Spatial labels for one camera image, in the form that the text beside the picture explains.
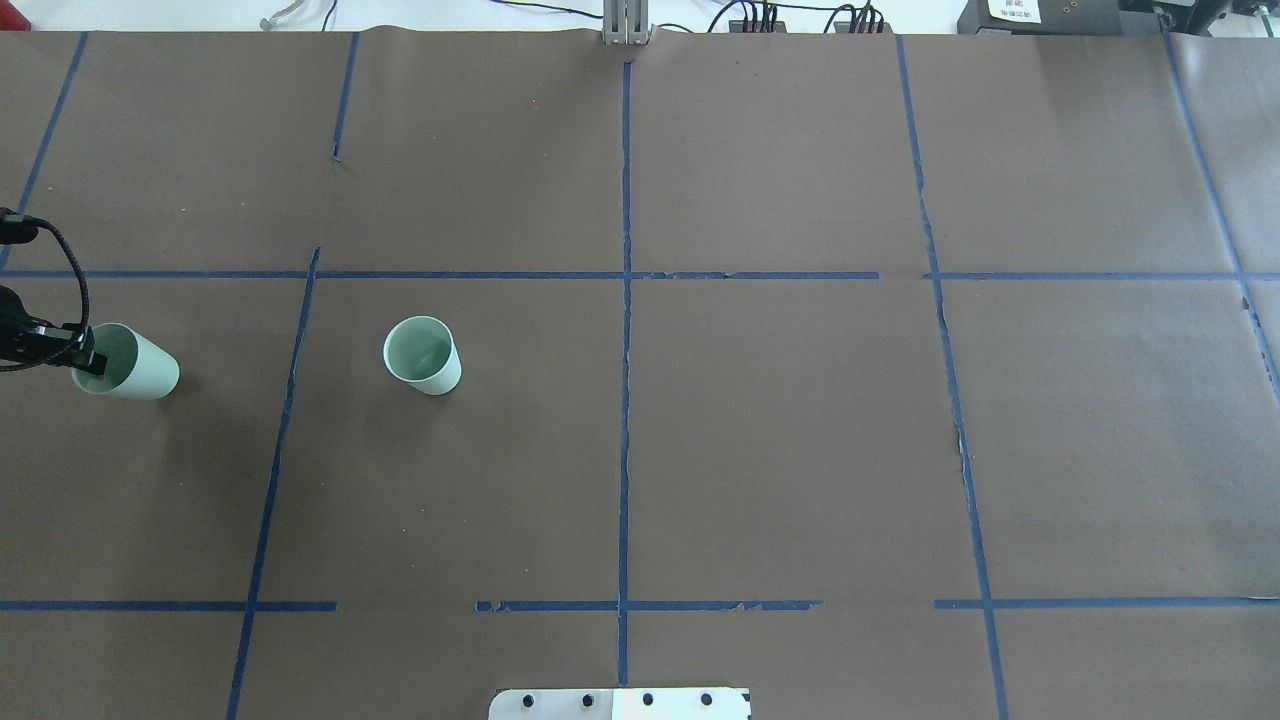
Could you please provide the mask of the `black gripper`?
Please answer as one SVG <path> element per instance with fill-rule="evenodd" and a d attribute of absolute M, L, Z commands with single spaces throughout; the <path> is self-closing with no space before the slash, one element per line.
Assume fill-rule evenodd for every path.
<path fill-rule="evenodd" d="M 3 369 L 31 369 L 41 365 L 68 366 L 101 377 L 109 359 L 96 350 L 83 348 L 83 322 L 54 325 L 27 313 L 20 296 L 1 287 Z"/>

